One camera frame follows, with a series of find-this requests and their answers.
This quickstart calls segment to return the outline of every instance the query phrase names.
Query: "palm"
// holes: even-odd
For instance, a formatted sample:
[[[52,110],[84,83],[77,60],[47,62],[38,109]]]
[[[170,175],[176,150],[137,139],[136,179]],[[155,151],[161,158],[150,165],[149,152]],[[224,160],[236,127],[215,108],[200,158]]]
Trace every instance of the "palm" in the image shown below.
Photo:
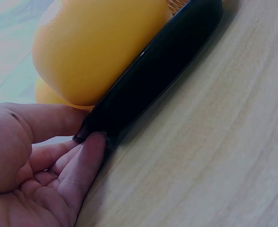
[[[58,113],[63,113],[63,109],[65,114],[66,110],[74,114],[72,109],[51,108]],[[27,142],[28,138],[34,138],[30,140],[36,143],[56,134],[73,134],[82,121],[80,113],[74,115],[76,121],[61,126],[62,130],[69,129],[68,132],[61,129],[53,132],[47,127],[37,131],[32,126],[35,118],[28,113],[25,117],[18,114],[15,121],[10,110],[0,109],[0,226],[74,226],[103,158],[104,135],[93,133],[81,145],[68,141],[32,148]],[[1,123],[5,121],[7,130],[3,131]],[[13,137],[11,143],[5,143],[5,138]]]

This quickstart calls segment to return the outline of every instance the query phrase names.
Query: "finger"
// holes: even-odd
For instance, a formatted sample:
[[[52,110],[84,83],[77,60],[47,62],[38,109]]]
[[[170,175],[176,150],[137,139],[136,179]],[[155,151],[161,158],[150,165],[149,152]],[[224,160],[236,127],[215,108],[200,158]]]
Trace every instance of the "finger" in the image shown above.
[[[105,143],[103,133],[91,134],[58,188],[58,192],[74,214],[78,214],[82,201],[99,170]]]
[[[64,170],[66,165],[80,152],[83,145],[80,144],[72,149],[70,152],[63,155],[61,158],[56,161],[56,163],[49,169],[49,171],[53,172],[56,175],[60,175],[61,172]]]
[[[36,191],[41,188],[42,185],[37,182],[36,180],[30,179],[25,181],[23,184],[20,186],[20,190],[24,193],[24,196],[29,199],[33,200]]]
[[[49,171],[42,171],[34,174],[34,179],[42,186],[48,186],[51,182],[57,179],[58,176],[53,175]]]
[[[24,181],[31,179],[33,177],[33,172],[30,166],[29,161],[22,166],[17,172],[15,178],[15,188],[18,188]]]
[[[49,144],[34,147],[29,158],[33,173],[37,173],[50,168],[55,162],[75,148],[78,144],[75,141],[67,141],[57,144]]]
[[[39,143],[55,136],[76,134],[88,114],[87,111],[66,105],[0,104],[0,108],[11,111],[23,124],[32,143]]]

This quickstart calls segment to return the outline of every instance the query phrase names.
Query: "wood grain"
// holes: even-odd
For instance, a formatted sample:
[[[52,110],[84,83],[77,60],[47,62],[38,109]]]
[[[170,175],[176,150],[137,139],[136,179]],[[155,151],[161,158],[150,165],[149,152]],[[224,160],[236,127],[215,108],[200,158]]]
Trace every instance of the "wood grain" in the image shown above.
[[[224,8],[101,170],[79,227],[278,227],[278,0]]]

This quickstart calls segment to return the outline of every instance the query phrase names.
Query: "skin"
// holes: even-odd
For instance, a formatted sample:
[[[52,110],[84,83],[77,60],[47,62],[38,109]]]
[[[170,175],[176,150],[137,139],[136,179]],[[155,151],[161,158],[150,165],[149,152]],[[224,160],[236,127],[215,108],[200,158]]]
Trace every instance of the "skin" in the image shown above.
[[[83,144],[32,144],[74,135],[87,114],[64,105],[0,104],[0,227],[75,225],[105,135],[93,133]]]

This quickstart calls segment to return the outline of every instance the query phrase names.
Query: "light wooden surface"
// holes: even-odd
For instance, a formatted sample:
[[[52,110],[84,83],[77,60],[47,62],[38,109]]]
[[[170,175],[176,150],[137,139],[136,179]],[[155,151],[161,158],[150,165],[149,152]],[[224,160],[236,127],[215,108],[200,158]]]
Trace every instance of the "light wooden surface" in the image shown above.
[[[101,171],[79,227],[278,227],[278,0],[224,7]]]

